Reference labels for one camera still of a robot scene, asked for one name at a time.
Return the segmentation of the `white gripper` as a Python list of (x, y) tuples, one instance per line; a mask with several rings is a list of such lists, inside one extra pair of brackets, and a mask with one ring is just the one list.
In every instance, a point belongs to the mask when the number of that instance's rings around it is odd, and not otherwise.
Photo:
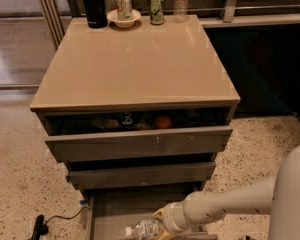
[(182, 202), (167, 204), (159, 208), (152, 215), (155, 219), (162, 219), (166, 230), (163, 231), (158, 240), (172, 240), (175, 235), (181, 234), (190, 228), (190, 222), (184, 214)]

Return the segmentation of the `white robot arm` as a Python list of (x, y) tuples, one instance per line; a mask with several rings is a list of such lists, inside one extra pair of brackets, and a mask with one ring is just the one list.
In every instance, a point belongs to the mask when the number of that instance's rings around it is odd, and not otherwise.
[(285, 156), (274, 176), (221, 193), (196, 191), (154, 216), (162, 220), (163, 237), (169, 240), (228, 214), (268, 214), (268, 240), (300, 240), (300, 145)]

